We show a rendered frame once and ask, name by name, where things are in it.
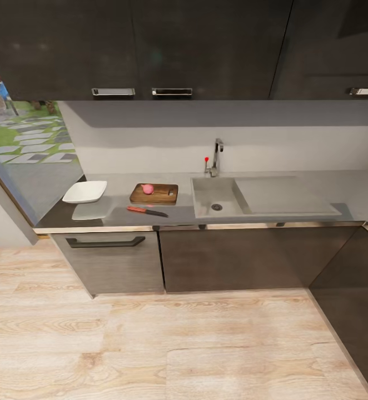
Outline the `cutting board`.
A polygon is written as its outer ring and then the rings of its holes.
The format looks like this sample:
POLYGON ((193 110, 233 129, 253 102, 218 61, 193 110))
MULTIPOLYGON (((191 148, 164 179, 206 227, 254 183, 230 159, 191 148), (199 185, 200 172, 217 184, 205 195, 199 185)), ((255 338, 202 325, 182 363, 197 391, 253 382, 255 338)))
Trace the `cutting board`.
POLYGON ((175 203, 178 193, 178 185, 176 184, 151 184, 139 183, 130 196, 133 202, 158 202, 158 203, 175 203), (150 184, 154 188, 154 192, 146 194, 142 185, 150 184), (169 196, 169 192, 173 191, 173 195, 169 196))

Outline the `bowl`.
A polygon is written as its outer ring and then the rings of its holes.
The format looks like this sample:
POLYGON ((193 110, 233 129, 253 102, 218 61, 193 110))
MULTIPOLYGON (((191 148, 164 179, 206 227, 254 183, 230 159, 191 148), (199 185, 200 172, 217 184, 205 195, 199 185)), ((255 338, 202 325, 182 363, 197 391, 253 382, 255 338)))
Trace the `bowl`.
POLYGON ((71 204, 91 204, 98 202, 107 187, 105 182, 75 183, 63 196, 63 201, 71 204))

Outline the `parer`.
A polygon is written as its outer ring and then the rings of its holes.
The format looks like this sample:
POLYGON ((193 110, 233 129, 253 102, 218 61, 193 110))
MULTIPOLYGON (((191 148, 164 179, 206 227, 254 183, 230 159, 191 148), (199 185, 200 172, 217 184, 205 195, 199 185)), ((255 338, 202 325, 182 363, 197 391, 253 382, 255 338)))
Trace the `parer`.
POLYGON ((131 206, 128 206, 127 207, 127 210, 129 210, 129 211, 137 211, 137 212, 142 212, 142 213, 151 213, 151 214, 158 214, 158 215, 163 215, 163 216, 168 216, 167 214, 165 214, 165 213, 162 213, 162 212, 156 212, 156 211, 152 211, 152 210, 148 210, 147 208, 140 208, 140 207, 131 207, 131 206))

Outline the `vidalia onion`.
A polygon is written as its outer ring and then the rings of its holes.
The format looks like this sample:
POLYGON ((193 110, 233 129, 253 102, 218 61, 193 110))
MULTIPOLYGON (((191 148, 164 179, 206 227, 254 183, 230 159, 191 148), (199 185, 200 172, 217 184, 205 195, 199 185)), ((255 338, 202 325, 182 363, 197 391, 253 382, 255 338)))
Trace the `vidalia onion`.
POLYGON ((142 187, 143 187, 143 191, 144 191, 146 194, 151 194, 151 193, 154 192, 154 188, 153 188, 153 186, 151 186, 150 184, 144 184, 144 185, 142 185, 142 187))

